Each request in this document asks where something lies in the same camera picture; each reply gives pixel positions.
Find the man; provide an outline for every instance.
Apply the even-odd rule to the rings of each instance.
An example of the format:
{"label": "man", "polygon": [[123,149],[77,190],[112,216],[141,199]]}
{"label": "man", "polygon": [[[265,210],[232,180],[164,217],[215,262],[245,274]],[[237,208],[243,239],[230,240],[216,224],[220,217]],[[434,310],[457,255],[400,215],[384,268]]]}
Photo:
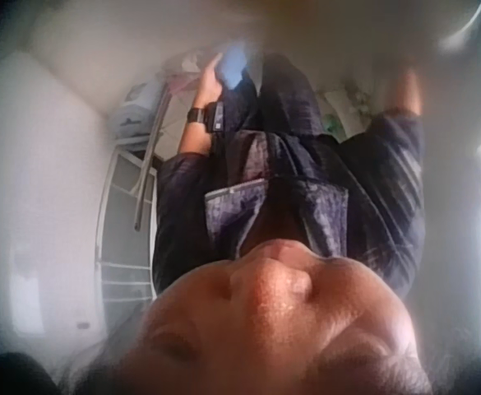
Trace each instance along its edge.
{"label": "man", "polygon": [[160,170],[160,296],[118,379],[160,394],[428,392],[400,300],[424,236],[414,72],[339,144],[285,58],[266,57],[260,95],[247,75],[223,88],[219,61],[193,107],[222,102],[224,130],[188,122]]}

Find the dark shirt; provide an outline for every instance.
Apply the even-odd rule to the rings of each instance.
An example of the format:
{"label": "dark shirt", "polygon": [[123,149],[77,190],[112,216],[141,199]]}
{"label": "dark shirt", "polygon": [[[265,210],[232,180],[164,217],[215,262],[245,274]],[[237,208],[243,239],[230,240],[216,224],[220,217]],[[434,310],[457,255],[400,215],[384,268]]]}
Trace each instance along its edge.
{"label": "dark shirt", "polygon": [[155,288],[238,258],[262,204],[278,202],[313,252],[358,260],[403,297],[423,249],[422,157],[419,118],[407,113],[381,114],[341,144],[242,130],[209,157],[179,154],[158,176]]}

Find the skin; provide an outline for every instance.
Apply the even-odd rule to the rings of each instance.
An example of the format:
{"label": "skin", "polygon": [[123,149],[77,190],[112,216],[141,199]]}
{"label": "skin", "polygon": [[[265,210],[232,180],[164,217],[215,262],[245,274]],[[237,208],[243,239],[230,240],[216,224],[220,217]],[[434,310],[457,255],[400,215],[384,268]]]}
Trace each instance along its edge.
{"label": "skin", "polygon": [[[203,71],[194,107],[219,99],[220,58]],[[400,74],[389,108],[421,113],[412,70]],[[209,155],[210,144],[203,125],[188,123],[178,151]],[[265,213],[240,259],[187,273],[152,304],[118,367],[123,380],[162,395],[369,394],[391,393],[383,385],[401,368],[423,374],[410,316],[382,279],[278,239],[301,238],[287,216]]]}

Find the wrist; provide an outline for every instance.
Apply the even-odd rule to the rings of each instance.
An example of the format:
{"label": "wrist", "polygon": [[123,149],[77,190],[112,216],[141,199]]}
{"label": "wrist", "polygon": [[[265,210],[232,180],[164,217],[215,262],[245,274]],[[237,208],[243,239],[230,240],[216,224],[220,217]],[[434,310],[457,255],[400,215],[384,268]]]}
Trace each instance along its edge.
{"label": "wrist", "polygon": [[195,97],[192,101],[192,107],[194,109],[205,109],[209,103],[212,103],[213,100],[208,100],[203,97]]}

